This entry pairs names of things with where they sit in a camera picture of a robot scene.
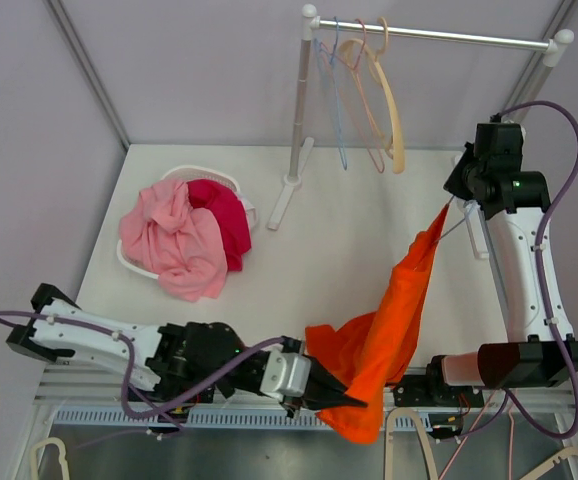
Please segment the pink wire hanger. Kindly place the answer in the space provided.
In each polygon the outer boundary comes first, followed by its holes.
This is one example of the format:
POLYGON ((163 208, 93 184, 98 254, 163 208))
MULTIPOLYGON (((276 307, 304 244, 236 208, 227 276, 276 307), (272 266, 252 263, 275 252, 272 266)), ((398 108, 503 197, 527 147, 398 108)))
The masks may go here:
POLYGON ((336 36, 334 45, 330 52, 330 68, 334 69, 333 64, 338 62, 341 65, 341 69, 349 77, 349 80, 346 80, 346 83, 351 83, 355 88, 357 102, 359 102, 362 106, 362 110, 364 111, 364 115, 366 117, 368 128, 367 132, 365 132, 361 127, 360 120, 355 117, 355 113, 351 110, 350 103, 346 100, 343 100, 343 105, 345 107, 345 111, 351 119, 352 124, 356 128, 357 133, 360 135, 364 142, 365 149, 369 154, 369 158, 371 159, 373 166, 378 173, 382 174, 386 168, 383 156, 382 132, 380 131, 373 112, 371 111, 371 107, 362 83, 361 66, 362 62, 366 62, 367 60, 367 56, 365 55, 367 45, 366 30, 363 22, 360 19, 357 19, 357 22, 363 29, 362 38, 352 38, 341 43, 339 40, 340 23, 336 17, 334 17, 334 21, 336 36))

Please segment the orange t shirt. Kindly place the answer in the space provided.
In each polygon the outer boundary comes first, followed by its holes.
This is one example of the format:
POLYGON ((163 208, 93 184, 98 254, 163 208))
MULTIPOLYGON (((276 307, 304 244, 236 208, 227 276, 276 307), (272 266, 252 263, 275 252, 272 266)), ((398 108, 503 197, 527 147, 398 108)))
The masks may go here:
POLYGON ((422 313, 443 233, 448 206, 409 246, 392 269, 389 284, 375 312, 347 321, 305 329, 306 346, 346 387, 346 394, 366 403, 361 407, 327 408, 317 417, 344 439, 357 444, 377 440, 383 424, 383 390, 398 383, 417 349, 422 313))

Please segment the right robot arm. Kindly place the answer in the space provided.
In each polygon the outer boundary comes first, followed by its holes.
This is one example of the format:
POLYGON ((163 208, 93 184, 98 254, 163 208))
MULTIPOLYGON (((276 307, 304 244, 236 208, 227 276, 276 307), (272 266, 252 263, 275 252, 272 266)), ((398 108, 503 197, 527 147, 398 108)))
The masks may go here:
POLYGON ((424 392, 435 404, 462 386, 489 389, 556 387, 578 373, 578 339, 565 313, 551 256, 547 180, 522 168, 520 125, 491 121, 473 141, 444 188, 477 205, 507 339, 462 355, 436 356, 424 392))

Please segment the crimson red t shirt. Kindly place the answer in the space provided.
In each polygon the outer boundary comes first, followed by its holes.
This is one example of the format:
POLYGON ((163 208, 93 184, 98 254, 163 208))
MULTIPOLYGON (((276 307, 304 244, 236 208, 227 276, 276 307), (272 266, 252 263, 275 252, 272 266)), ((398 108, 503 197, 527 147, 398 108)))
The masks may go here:
POLYGON ((188 183, 194 208, 209 210, 215 217, 223 242, 229 272, 243 269, 243 256, 252 247, 245 208, 236 193, 213 180, 199 179, 188 183))

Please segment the beige wooden hanger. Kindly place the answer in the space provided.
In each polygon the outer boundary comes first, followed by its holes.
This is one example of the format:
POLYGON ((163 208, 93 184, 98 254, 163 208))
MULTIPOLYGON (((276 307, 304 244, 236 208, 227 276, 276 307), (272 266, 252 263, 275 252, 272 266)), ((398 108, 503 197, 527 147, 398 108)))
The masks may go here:
POLYGON ((385 153, 391 159, 393 173, 401 174, 405 170, 405 148, 400 115, 391 85, 380 62, 381 56, 386 52, 389 46, 389 34, 387 32, 389 25, 384 17, 379 17, 377 22, 383 28, 383 43, 378 50, 373 50, 368 46, 368 28, 361 20, 359 20, 363 36, 361 38, 346 40, 339 47, 339 52, 342 55, 343 63, 351 73, 356 90, 360 95, 372 133, 380 141, 379 151, 385 153), (375 119, 366 99, 360 73, 360 63, 362 61, 365 61, 369 75, 374 83, 382 90, 386 109, 389 115, 389 133, 383 132, 378 126, 378 122, 375 119))

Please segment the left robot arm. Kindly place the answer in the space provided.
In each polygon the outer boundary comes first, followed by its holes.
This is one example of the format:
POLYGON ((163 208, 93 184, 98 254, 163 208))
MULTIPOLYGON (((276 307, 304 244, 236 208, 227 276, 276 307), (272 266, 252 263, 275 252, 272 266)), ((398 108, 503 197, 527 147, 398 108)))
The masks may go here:
POLYGON ((291 337, 248 346, 220 322, 124 323, 80 309, 46 283, 31 306, 18 312, 23 321, 12 325, 7 346, 46 363, 71 359, 120 375, 121 405, 133 419, 165 415, 213 391, 273 399, 289 417, 302 409, 367 406, 291 337))

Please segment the light blue wire hanger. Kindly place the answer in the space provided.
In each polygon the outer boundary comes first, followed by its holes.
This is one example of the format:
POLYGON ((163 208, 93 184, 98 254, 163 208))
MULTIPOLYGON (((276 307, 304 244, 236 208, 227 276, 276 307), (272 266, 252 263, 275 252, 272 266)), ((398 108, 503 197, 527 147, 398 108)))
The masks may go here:
POLYGON ((315 47, 315 55, 318 73, 320 76, 320 84, 322 94, 327 102, 328 114, 335 136, 336 147, 338 150, 340 162, 344 171, 348 169, 348 159, 346 154, 346 147, 343 140, 342 119, 341 119, 341 100, 339 96, 339 89, 336 82, 336 53, 339 42, 340 30, 338 23, 335 23, 335 38, 333 46, 327 47, 322 40, 315 38, 313 46, 315 47))

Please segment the white t shirt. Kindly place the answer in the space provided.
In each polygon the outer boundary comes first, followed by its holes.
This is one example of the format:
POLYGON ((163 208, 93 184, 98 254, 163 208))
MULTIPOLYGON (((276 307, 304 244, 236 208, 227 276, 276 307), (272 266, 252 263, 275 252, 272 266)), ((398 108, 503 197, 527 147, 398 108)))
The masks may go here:
POLYGON ((252 233, 256 229, 259 222, 258 211, 256 207, 253 205, 253 203, 248 198, 246 198, 241 192, 237 192, 236 196, 243 206, 249 232, 252 233))

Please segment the pink t shirt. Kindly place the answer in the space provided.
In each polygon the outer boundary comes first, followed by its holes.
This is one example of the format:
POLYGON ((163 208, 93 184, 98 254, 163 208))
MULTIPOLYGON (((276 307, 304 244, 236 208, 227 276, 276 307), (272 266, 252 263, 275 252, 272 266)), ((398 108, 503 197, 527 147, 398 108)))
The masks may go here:
POLYGON ((141 190, 119 237, 125 256, 156 274, 168 294, 196 302, 222 292, 228 269, 220 229, 209 210, 191 205, 186 182, 166 179, 141 190))

